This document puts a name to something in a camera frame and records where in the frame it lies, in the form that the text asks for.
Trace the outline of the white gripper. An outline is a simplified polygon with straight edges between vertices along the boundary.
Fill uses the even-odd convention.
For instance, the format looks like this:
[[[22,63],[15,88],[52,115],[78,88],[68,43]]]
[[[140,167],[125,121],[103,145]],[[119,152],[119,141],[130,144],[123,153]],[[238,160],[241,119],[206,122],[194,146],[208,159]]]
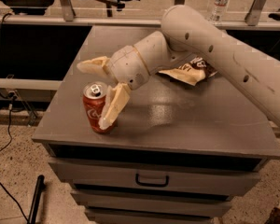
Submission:
[[[110,60],[106,56],[86,60],[77,64],[82,73],[108,77],[110,74],[118,82],[114,88],[107,87],[105,105],[99,119],[99,127],[106,130],[113,125],[119,113],[130,100],[131,90],[136,90],[149,80],[148,72],[138,51],[126,46],[115,52]]]

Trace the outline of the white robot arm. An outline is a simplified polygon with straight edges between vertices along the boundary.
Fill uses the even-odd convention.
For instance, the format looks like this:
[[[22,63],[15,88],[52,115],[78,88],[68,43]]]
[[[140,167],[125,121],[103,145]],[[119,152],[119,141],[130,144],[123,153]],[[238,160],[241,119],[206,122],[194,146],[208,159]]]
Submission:
[[[99,127],[110,127],[128,103],[131,91],[147,83],[151,75],[186,63],[192,54],[210,63],[280,128],[280,61],[218,30],[195,9],[182,5],[164,13],[159,31],[110,58],[98,57],[77,65],[83,73],[116,83],[107,91]]]

